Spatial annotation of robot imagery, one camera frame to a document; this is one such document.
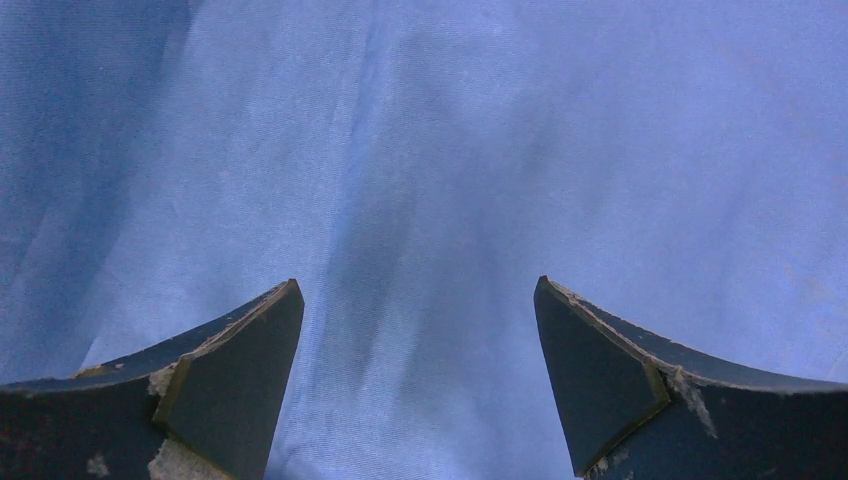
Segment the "blue surgical wrap cloth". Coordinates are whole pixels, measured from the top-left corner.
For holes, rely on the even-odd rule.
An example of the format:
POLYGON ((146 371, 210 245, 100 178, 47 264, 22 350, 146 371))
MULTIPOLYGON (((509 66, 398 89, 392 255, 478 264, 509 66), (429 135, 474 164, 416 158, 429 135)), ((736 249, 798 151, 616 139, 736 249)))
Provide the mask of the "blue surgical wrap cloth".
POLYGON ((847 378, 843 1, 5 1, 1 379, 296 279, 274 479, 565 479, 547 275, 847 378))

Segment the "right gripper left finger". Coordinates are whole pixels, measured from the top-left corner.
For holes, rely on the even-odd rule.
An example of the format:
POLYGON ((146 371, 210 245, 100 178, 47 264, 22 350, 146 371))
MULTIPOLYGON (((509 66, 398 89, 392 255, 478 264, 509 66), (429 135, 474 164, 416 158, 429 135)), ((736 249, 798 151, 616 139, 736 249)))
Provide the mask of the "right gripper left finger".
POLYGON ((2 477, 262 478, 303 313, 291 279, 72 377, 4 385, 2 477))

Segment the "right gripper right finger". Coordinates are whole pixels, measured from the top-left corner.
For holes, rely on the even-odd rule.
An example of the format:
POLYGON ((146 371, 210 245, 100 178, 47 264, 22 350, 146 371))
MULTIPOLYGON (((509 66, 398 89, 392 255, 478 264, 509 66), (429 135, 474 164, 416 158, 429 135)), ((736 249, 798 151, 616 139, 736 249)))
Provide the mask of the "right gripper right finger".
POLYGON ((582 479, 843 479, 847 388, 676 343, 541 277, 539 338, 582 479))

